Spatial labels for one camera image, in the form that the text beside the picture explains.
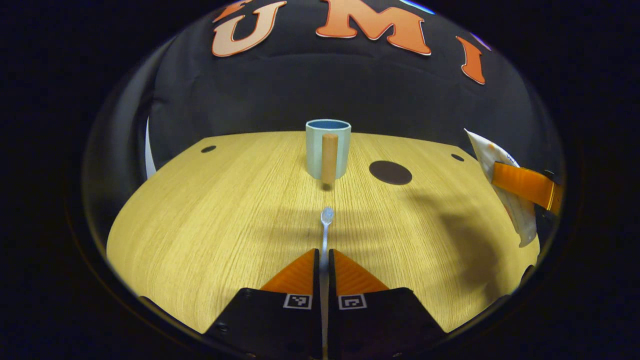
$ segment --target orange letter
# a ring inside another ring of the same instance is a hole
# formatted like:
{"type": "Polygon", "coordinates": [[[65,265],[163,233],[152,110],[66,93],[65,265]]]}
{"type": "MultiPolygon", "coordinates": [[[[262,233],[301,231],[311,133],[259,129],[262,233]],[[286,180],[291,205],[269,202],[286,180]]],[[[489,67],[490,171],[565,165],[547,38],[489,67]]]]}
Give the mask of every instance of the orange letter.
{"type": "Polygon", "coordinates": [[[462,72],[466,76],[472,78],[476,83],[484,85],[484,76],[482,76],[482,64],[480,63],[480,55],[482,53],[477,47],[461,37],[456,37],[465,49],[465,64],[462,65],[462,72]]]}
{"type": "Polygon", "coordinates": [[[255,22],[255,29],[251,35],[242,40],[234,40],[234,31],[236,30],[237,23],[244,18],[244,15],[234,17],[215,28],[213,31],[216,35],[213,38],[213,44],[211,45],[211,52],[213,55],[219,57],[231,56],[247,51],[261,43],[269,36],[273,29],[273,23],[276,19],[276,12],[278,12],[278,8],[284,6],[286,3],[286,1],[279,1],[256,9],[253,12],[258,15],[258,19],[255,22]]]}
{"type": "Polygon", "coordinates": [[[384,32],[394,27],[393,35],[387,41],[394,46],[421,55],[431,55],[431,49],[424,43],[422,34],[423,18],[400,8],[390,7],[376,13],[362,0],[323,0],[329,3],[326,24],[316,30],[316,34],[328,38],[353,38],[358,31],[349,26],[353,19],[369,40],[379,39],[384,32]]]}
{"type": "Polygon", "coordinates": [[[218,15],[218,17],[215,18],[215,20],[213,20],[213,22],[216,22],[216,21],[222,19],[223,17],[242,9],[244,7],[244,4],[250,3],[252,1],[253,0],[240,0],[240,1],[237,1],[237,2],[227,6],[225,8],[225,11],[223,11],[220,15],[218,15]]]}

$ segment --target wooden handle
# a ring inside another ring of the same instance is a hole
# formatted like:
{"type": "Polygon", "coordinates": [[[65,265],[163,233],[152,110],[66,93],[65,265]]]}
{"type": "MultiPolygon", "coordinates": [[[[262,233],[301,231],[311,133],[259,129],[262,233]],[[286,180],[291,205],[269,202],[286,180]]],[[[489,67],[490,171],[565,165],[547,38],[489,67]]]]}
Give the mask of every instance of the wooden handle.
{"type": "Polygon", "coordinates": [[[324,184],[332,185],[335,181],[335,167],[338,161],[338,135],[322,136],[322,175],[324,184]]]}

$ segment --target wooden table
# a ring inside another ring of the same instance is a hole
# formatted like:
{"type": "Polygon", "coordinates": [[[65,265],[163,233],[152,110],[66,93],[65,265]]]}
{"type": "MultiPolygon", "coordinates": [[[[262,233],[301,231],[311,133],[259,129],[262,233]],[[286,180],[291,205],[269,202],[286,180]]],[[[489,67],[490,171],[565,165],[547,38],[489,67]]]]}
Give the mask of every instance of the wooden table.
{"type": "Polygon", "coordinates": [[[331,191],[307,174],[303,131],[206,138],[129,199],[107,244],[113,268],[144,295],[205,332],[242,287],[260,288],[322,246],[320,212],[335,209],[329,248],[390,288],[411,288],[445,331],[511,293],[540,251],[520,239],[478,162],[460,148],[353,133],[331,191]],[[215,145],[210,152],[201,149],[215,145]],[[461,156],[464,161],[454,159],[461,156]],[[369,172],[388,160],[406,185],[369,172]]]}

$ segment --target light blue mug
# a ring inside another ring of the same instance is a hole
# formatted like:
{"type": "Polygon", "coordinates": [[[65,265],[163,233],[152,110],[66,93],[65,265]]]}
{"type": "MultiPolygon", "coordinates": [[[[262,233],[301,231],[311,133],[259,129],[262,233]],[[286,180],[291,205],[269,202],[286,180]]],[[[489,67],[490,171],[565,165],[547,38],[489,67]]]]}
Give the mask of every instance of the light blue mug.
{"type": "Polygon", "coordinates": [[[351,124],[341,120],[317,119],[307,122],[307,172],[320,180],[322,177],[322,136],[338,135],[338,156],[335,178],[340,179],[347,172],[351,124]]]}

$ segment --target mug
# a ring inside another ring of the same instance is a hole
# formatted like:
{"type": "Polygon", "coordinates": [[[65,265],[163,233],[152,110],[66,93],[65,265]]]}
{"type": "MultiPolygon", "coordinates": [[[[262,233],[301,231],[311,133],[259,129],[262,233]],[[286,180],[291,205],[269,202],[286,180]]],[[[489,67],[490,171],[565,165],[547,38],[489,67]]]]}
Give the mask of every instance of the mug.
{"type": "Polygon", "coordinates": [[[341,120],[317,119],[307,122],[307,172],[320,180],[322,176],[322,139],[324,134],[338,136],[338,155],[335,164],[335,178],[340,179],[347,172],[347,158],[351,141],[351,124],[341,120]]]}

